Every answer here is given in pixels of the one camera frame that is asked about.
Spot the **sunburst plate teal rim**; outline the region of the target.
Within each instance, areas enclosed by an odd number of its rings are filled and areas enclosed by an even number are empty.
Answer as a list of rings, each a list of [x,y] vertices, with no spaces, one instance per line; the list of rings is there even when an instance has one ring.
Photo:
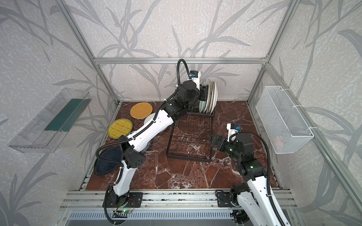
[[[210,103],[209,103],[209,109],[208,109],[209,114],[212,113],[212,106],[213,106],[213,102],[214,102],[214,93],[215,93],[215,83],[214,83],[214,81],[211,81],[211,94],[210,94]]]

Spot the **cream plate with plum blossoms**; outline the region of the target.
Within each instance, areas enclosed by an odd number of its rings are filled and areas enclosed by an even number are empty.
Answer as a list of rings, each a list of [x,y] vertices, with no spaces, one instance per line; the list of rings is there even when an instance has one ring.
[[[213,105],[212,105],[212,111],[211,111],[211,113],[214,112],[214,109],[215,109],[215,107],[216,107],[217,97],[218,97],[218,89],[217,89],[216,83],[214,82],[214,97],[213,97]]]

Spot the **light green flower plate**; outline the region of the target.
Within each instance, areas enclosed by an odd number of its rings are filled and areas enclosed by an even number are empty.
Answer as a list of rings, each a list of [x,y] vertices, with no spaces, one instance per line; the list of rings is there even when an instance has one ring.
[[[207,88],[204,86],[200,87],[200,97],[199,97],[199,112],[203,113],[204,107],[206,104]]]

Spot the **black wire dish rack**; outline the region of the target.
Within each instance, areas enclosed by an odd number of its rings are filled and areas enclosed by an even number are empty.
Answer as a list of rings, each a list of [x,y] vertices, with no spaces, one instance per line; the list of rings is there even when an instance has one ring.
[[[207,137],[213,132],[215,111],[199,110],[199,102],[172,127],[166,149],[168,158],[211,162],[212,148]]]

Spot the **white plate cloud emblem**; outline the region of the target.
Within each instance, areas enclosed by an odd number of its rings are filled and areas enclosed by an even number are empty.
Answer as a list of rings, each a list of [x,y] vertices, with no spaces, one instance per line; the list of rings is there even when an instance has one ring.
[[[150,124],[152,121],[156,122],[156,113],[152,113],[144,120],[144,125]]]

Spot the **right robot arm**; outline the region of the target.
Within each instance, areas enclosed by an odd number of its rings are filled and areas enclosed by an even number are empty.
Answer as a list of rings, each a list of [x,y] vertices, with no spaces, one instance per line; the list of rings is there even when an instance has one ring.
[[[288,226],[290,223],[271,189],[271,163],[264,168],[254,157],[252,136],[258,137],[267,147],[262,137],[251,131],[237,131],[228,138],[207,136],[212,148],[236,161],[236,168],[245,181],[233,185],[226,199],[231,205],[242,208],[231,213],[232,220],[237,225],[250,221],[254,226]]]

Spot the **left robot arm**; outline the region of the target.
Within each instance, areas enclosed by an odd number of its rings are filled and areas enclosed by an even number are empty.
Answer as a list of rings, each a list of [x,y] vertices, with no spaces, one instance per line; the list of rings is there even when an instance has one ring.
[[[108,185],[107,195],[116,199],[127,198],[130,184],[138,167],[144,164],[146,157],[141,152],[160,132],[182,118],[198,102],[199,85],[195,83],[196,75],[190,71],[184,59],[179,59],[176,66],[177,89],[164,100],[153,119],[138,129],[134,134],[120,136],[117,142],[99,147],[96,151],[98,160],[120,166],[117,180]],[[100,152],[108,147],[120,149],[121,158],[110,160],[102,157]]]

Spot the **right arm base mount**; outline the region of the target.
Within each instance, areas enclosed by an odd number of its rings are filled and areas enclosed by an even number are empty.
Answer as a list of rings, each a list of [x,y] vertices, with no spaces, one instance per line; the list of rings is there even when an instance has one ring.
[[[229,191],[216,190],[218,207],[240,207],[237,196],[243,192],[249,192],[246,184],[233,185]]]

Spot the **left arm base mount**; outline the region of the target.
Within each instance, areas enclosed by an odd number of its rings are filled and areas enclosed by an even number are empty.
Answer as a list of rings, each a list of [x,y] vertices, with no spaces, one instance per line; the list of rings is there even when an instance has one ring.
[[[142,192],[130,192],[122,196],[117,196],[113,191],[107,192],[103,202],[103,208],[140,208],[143,198]]]

